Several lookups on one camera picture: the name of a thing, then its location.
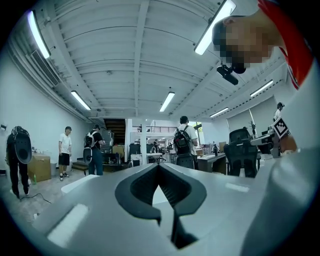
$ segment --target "sneaker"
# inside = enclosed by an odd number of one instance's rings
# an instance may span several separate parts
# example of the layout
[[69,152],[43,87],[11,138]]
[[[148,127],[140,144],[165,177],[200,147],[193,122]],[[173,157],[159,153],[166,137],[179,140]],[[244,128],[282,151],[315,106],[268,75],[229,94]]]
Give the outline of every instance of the sneaker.
[[26,196],[29,196],[29,186],[23,187],[23,191]]
[[13,191],[12,189],[10,189],[10,193],[14,194],[18,199],[20,199],[19,191]]

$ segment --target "gray floor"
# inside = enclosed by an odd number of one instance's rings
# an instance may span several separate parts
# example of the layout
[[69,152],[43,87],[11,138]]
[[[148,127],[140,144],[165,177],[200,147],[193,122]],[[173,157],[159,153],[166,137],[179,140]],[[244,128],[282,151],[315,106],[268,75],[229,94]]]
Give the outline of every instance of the gray floor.
[[[74,170],[68,173],[69,178],[64,178],[63,181],[59,180],[58,176],[52,179],[37,182],[37,184],[31,183],[29,187],[29,196],[32,197],[38,193],[41,193],[43,197],[49,202],[53,203],[62,196],[61,188],[67,184],[75,182],[83,178],[84,172]],[[21,183],[18,185],[20,198],[25,196],[23,186]],[[35,218],[34,214],[41,214],[50,203],[43,200],[41,195],[37,195],[34,198],[24,198],[22,200],[10,193],[11,183],[7,176],[0,176],[0,195],[3,198],[9,212],[12,215],[18,215],[28,223],[32,223]]]

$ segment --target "ear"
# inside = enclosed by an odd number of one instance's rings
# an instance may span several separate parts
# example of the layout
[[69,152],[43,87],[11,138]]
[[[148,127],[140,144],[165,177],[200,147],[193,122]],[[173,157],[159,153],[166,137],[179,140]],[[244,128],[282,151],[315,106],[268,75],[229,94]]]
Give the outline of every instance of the ear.
[[227,17],[223,20],[223,25],[228,26],[228,25],[235,23],[235,22],[236,22],[236,20],[234,17]]

